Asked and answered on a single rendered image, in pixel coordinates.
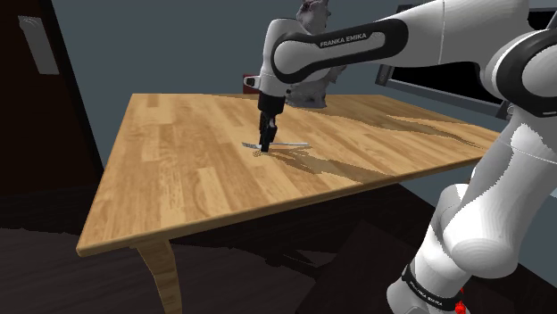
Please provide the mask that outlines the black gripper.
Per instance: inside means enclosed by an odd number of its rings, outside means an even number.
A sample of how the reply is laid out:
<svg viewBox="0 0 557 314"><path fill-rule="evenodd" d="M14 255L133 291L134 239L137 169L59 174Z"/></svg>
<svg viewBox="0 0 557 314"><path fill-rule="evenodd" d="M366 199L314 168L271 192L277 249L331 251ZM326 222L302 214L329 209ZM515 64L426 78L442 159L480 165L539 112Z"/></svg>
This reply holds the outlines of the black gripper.
<svg viewBox="0 0 557 314"><path fill-rule="evenodd" d="M274 141L278 127L276 125L276 115L284 111L286 98L284 96L267 95L261 91L258 97L258 109L261 112L259 120L260 131L260 151L268 152L270 143Z"/></svg>

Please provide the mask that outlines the silver slotted spatula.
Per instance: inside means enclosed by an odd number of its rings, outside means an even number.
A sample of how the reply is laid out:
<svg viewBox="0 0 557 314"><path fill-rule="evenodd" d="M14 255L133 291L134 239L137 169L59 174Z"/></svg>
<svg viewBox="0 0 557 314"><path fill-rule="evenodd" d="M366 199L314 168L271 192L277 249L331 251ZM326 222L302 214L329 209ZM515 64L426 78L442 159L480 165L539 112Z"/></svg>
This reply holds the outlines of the silver slotted spatula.
<svg viewBox="0 0 557 314"><path fill-rule="evenodd" d="M255 150L258 150L258 151L263 152L263 153L267 153L272 146L309 146L309 144L308 143L294 143L294 142L290 142L290 143L273 142L273 143L268 144L266 147L263 147L263 145L261 145L261 144L250 144L250 143L243 142L242 146L250 148L250 149L255 149Z"/></svg>

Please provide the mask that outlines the grey stone figure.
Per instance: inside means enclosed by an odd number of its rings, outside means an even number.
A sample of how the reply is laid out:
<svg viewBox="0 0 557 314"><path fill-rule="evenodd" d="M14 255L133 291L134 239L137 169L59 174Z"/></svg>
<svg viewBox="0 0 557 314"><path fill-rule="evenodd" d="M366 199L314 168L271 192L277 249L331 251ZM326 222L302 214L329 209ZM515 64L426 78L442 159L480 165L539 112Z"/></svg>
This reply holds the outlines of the grey stone figure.
<svg viewBox="0 0 557 314"><path fill-rule="evenodd" d="M331 15L328 0L303 0L296 19L304 29L312 35L324 33ZM326 91L330 83L335 84L337 78L346 69L346 65L331 68L327 75L316 81L300 83L293 86L287 95L286 102L292 107L322 109L326 108Z"/></svg>

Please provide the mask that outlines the light wooden table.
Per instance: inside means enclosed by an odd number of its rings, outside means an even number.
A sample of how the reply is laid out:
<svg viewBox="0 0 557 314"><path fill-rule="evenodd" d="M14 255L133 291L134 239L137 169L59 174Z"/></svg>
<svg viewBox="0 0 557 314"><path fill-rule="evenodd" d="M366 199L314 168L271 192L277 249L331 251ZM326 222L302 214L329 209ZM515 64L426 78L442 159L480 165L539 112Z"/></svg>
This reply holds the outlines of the light wooden table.
<svg viewBox="0 0 557 314"><path fill-rule="evenodd" d="M328 95L288 107L267 153L255 95L134 94L77 244L129 247L164 314L182 314L174 238L476 163L494 131L383 95Z"/></svg>

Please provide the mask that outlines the dark brown door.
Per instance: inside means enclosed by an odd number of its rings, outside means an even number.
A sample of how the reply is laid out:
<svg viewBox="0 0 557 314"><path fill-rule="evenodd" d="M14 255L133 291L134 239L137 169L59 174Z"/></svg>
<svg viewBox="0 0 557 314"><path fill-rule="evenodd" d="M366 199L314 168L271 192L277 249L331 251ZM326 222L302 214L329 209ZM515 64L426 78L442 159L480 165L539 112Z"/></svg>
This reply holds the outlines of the dark brown door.
<svg viewBox="0 0 557 314"><path fill-rule="evenodd" d="M0 0L0 195L89 186L103 171L54 0Z"/></svg>

